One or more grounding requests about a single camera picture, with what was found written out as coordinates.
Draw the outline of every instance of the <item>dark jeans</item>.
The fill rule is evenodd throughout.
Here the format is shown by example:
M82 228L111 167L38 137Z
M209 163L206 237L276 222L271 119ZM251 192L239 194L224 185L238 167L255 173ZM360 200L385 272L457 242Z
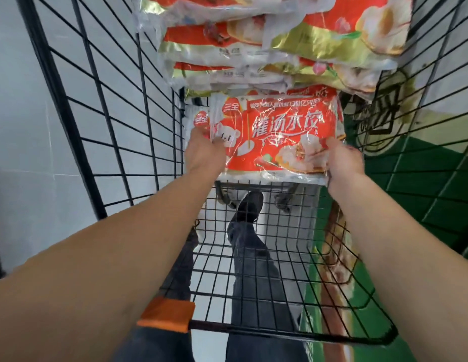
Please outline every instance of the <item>dark jeans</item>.
M296 326L285 303L279 271L269 256L266 245L256 235L253 225L247 222L234 222L229 226L228 235L236 273L231 324L294 331ZM197 243L197 234L191 231L173 270L164 282L164 286L169 289L167 297L190 299L189 286L194 267L193 250ZM136 328L113 360L115 362L153 360L193 362L190 334L154 328ZM226 361L307 362L308 358L301 341L230 334Z

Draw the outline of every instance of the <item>stacked frozen food bag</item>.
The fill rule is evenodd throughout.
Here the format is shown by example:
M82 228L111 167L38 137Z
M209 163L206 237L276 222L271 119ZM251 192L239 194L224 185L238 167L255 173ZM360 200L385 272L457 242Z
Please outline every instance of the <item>stacked frozen food bag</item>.
M412 0L134 0L155 30L165 78L226 147L226 177L326 182L329 137L344 138L339 91L371 100L397 67Z

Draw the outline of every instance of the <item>black metal grid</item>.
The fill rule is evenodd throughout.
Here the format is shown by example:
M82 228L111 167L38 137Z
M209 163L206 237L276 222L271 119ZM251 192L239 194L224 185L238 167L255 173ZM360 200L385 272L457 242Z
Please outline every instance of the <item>black metal grid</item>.
M158 191L167 181L173 180L178 175L183 174L183 152L182 152L182 116L184 110L183 93L172 89L158 86L158 82L153 75L146 72L147 67L153 69L153 73L162 76L161 72L155 66L152 54L149 49L156 51L153 39L147 34L138 34L132 32L131 28L122 21L118 10L112 7L112 0L100 0L113 17L115 25L105 24L92 10L88 2L84 0L70 0L72 5L71 14L55 9L51 2L46 0L17 0L21 14L30 35L35 53L44 73L48 88L50 90L56 110L62 122L71 145L75 160L80 168L80 174L85 182L87 192L90 196L92 206L98 219L103 219L108 215L108 209L117 205L132 206L139 200L147 198ZM456 114L443 121L420 125L417 121L419 111L430 105L434 105L444 99L449 99L468 89L468 84L455 88L452 92L442 97L429 99L429 87L442 81L447 81L450 76L468 66L468 60L455 66L447 73L440 74L439 66L444 59L450 59L456 50L468 42L468 36L463 41L451 45L450 36L458 28L468 22L468 12L461 14L461 10L466 10L468 0L414 0L414 22L409 34L410 40L407 48L401 58L400 72L406 75L405 82L410 78L428 73L427 82L422 87L415 89L409 94L403 91L404 84L394 84L385 86L390 76L384 74L377 87L376 98L371 105L358 104L356 114L352 117L353 124L348 127L348 135L358 143L358 146L364 151L373 151L377 143L387 144L396 139L407 137L410 134L428 129L448 121L454 121L458 118L468 115L468 110L462 114ZM128 0L120 0L124 11L131 13L131 6ZM430 10L426 6L433 4ZM70 56L62 54L62 51L52 47L45 30L43 28L44 20L38 14L37 8L50 13L57 23L67 26L74 34L79 36L83 42L83 47L87 57L87 67L76 63ZM103 30L108 38L115 44L119 54L124 55L132 64L134 69L138 70L140 81L132 78L106 53L101 46L97 45L89 37L88 28L85 26L85 18L92 18L97 26ZM438 29L444 22L448 21L448 26L440 33ZM131 50L125 48L118 37L111 32L113 28L119 28L124 31L123 37L131 43L135 54L132 57ZM423 50L415 53L417 44L423 43L429 36L436 34L438 37L430 42ZM406 69L416 65L418 58L423 56L430 48L438 47L437 57L425 63L422 66L412 68L410 72ZM69 95L64 87L58 71L58 61L66 63L73 67L78 74L89 78L95 85L98 94L98 107L92 106L87 101L75 98ZM116 73L124 79L124 84L130 86L133 91L141 93L143 105L130 101L122 93L105 82L98 69L100 64L105 64L113 68ZM155 94L149 91L147 85L154 86ZM115 116L111 112L106 95L114 96L115 99L122 101L143 117L146 122L146 128L140 129L127 123L123 117ZM416 98L416 108L403 110L403 104L407 100ZM159 103L159 99L168 102L171 108ZM78 115L74 114L72 106L81 106L92 111L102 119L105 119L108 128L108 137L106 140L85 137L80 134L78 127ZM158 114L170 119L169 123L161 121ZM149 140L150 152L141 152L129 147L119 145L115 125L121 125L138 134L139 138ZM164 129L167 136L160 138L156 136L158 129ZM380 139L370 139L372 136L387 134L387 137ZM91 165L91 160L87 155L85 143L108 147L113 150L115 159L118 163L118 172L99 173ZM172 157L162 157L156 153L156 143L161 143L172 150ZM392 195L403 194L417 198L428 198L430 203L426 210L418 216L418 220L424 225L425 220L441 198L446 197L444 190L454 179L456 173L468 171L464 163L468 156L468 138L451 140L438 147L449 147L454 144L465 143L458 163L455 166L440 166L425 170L400 170L399 165L409 154L417 154L433 148L409 148L406 142L399 152L391 152L381 156L368 156L367 162L373 160L390 160L395 158L394 165L385 170L374 170L370 172L371 176L388 175L389 179L385 184L385 189ZM122 157L124 153L146 157L152 162L151 173L133 173L126 169L128 162ZM168 164L169 169L160 170L160 166ZM393 178L398 174L411 174L413 172L435 175L436 173L448 172L446 184L434 194L423 193L405 193L393 190L390 185ZM131 177L147 176L154 181L154 190L151 193L134 195L134 187L129 182ZM98 186L100 177L119 177L126 193L125 198L108 201L104 200ZM272 307L276 304L285 304L293 316L293 328L286 331L278 328L276 320L274 327L264 327L259 323L254 326L231 325L230 323L230 304L234 296L230 290L236 274L231 267L233 262L232 251L229 242L225 237L226 225L234 213L235 207L243 192L258 189L264 192L264 207L261 218L257 224L257 231L261 239L265 241L269 255L272 257L276 267L280 271L278 281L283 288L284 299L278 301L273 299L273 295L268 298L256 297L251 301L256 303L256 307ZM468 205L468 200L463 198L449 198L450 201ZM390 318L384 312L382 306L378 303L375 291L369 281L360 277L361 261L353 250L348 246L346 238L348 231L342 220L340 212L336 205L332 205L326 195L319 194L319 187L315 186L297 186L294 188L289 183L280 184L261 184L261 183L220 183L216 182L209 197L206 200L203 212L201 213L200 226L198 228L200 236L200 245L195 251L195 268L193 271L193 282L191 285L192 299L196 301L197 313L191 322L191 328L241 333L247 335L264 335L293 338L305 341L326 341L342 342L350 344L365 345L387 345L398 335L398 332L391 322ZM431 229L436 229L436 224L430 224ZM468 246L468 223L459 231L448 230L456 236L453 248L462 253ZM334 275L335 271L343 270L348 274L348 280L340 282ZM262 277L254 275L256 280ZM358 292L362 295L364 302L353 304L350 297L346 297L347 285L356 284ZM311 291L313 299L307 301L306 295ZM320 292L325 292L324 299L320 297ZM378 310L380 323L384 325L383 330L373 333L360 313L371 304L375 310ZM320 310L319 317L322 319L322 329L316 329L311 320L307 319L307 325L303 331L298 328L298 316L313 314ZM345 323L342 316L346 311L351 312L352 323L358 325L358 328L351 329ZM336 329L333 324L338 323L340 328Z

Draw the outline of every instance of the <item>sneaker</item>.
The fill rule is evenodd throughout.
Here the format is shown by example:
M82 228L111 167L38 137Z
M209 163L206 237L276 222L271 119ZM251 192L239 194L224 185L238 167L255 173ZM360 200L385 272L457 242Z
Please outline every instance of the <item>sneaker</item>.
M264 196L260 191L251 191L237 206L237 211L231 219L232 222L255 223L264 203Z

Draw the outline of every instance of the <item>person's left hand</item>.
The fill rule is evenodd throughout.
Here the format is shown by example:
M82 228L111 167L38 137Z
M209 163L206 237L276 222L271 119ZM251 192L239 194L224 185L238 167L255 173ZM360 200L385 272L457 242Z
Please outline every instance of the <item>person's left hand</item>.
M187 172L201 170L216 177L225 169L226 149L224 141L216 137L212 142L203 136L202 130L194 127L185 150Z

